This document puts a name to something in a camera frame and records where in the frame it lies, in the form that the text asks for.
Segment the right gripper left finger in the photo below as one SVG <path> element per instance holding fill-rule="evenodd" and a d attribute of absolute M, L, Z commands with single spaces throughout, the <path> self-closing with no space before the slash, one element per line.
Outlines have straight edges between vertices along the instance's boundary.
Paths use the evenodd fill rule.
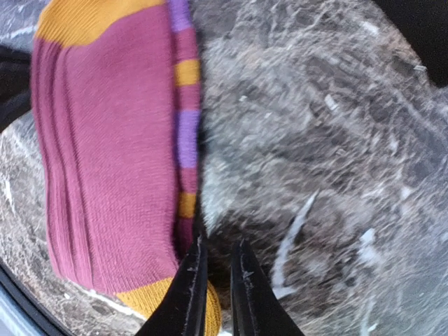
<path fill-rule="evenodd" d="M 207 248 L 194 238 L 161 304 L 136 336 L 200 336 L 205 331 Z"/>

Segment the purple orange striped sock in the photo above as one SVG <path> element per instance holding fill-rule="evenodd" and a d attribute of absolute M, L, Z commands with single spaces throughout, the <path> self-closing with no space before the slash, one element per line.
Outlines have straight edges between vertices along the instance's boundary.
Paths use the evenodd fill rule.
<path fill-rule="evenodd" d="M 193 240 L 200 61 L 186 1 L 51 1 L 31 57 L 55 272 L 143 316 Z"/>

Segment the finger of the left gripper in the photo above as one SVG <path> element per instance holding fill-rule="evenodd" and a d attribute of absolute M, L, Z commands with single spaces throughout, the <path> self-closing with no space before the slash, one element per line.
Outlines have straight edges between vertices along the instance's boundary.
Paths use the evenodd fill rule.
<path fill-rule="evenodd" d="M 31 54 L 1 46 L 1 129 L 31 110 Z"/>

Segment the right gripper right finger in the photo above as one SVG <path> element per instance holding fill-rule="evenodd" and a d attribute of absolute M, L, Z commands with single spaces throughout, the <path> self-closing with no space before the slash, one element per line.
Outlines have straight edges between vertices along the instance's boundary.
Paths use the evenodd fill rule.
<path fill-rule="evenodd" d="M 304 335 L 276 299 L 245 239 L 233 246 L 230 287 L 233 335 Z"/>

